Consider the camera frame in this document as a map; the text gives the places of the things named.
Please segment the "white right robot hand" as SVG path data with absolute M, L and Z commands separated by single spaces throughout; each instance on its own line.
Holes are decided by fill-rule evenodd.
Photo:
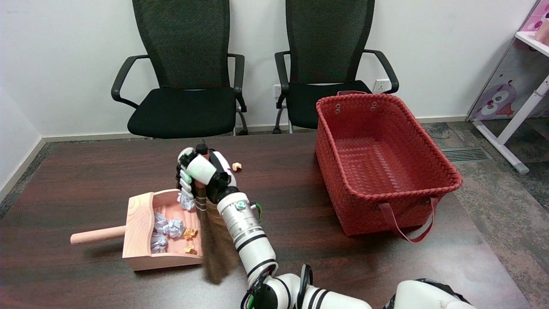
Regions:
M 198 196 L 198 184 L 206 189 L 206 197 L 214 204 L 226 196 L 239 192 L 232 167 L 225 156 L 200 143 L 187 147 L 178 156 L 178 201 L 186 202 Z

